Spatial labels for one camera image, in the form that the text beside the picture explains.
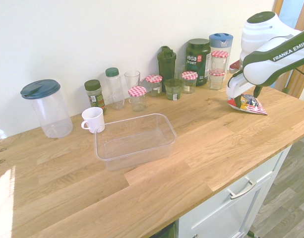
white wall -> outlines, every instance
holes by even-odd
[[[88,108],[83,83],[97,78],[108,97],[105,69],[158,73],[167,45],[183,63],[186,42],[218,32],[234,36],[239,59],[245,21],[274,0],[0,0],[0,139],[39,127],[21,89],[55,79],[71,116]]]

mug handle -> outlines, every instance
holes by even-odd
[[[87,122],[84,120],[82,123],[81,123],[81,128],[82,129],[85,129],[85,130],[90,130],[89,127],[84,127],[84,125],[86,124]]]

cabinet door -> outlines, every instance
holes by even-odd
[[[255,204],[260,200],[264,190],[270,181],[271,176],[266,177],[257,183],[253,189],[239,198],[225,203],[217,211],[205,217],[202,221],[193,224],[193,214],[180,218],[180,223],[189,223],[179,227],[179,238],[241,238],[246,235],[244,225]]]

wooden door frame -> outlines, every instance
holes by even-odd
[[[274,5],[274,12],[278,15],[281,12],[281,8],[284,0],[277,0]],[[297,24],[295,29],[304,30],[304,4],[299,15]],[[299,70],[304,72],[304,65],[299,67]],[[297,70],[293,70],[292,75],[291,72],[286,72],[279,77],[279,79],[275,83],[275,89],[282,91],[287,84],[287,88],[289,89],[288,94],[299,98],[304,89],[304,75],[299,73]]]

drawer handle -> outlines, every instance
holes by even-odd
[[[241,197],[242,195],[246,194],[247,192],[249,192],[251,189],[254,188],[254,186],[256,186],[257,182],[256,181],[251,181],[249,180],[249,183],[251,184],[250,187],[248,187],[246,190],[238,193],[238,194],[234,194],[233,192],[230,192],[231,195],[231,200],[236,199],[238,197]]]

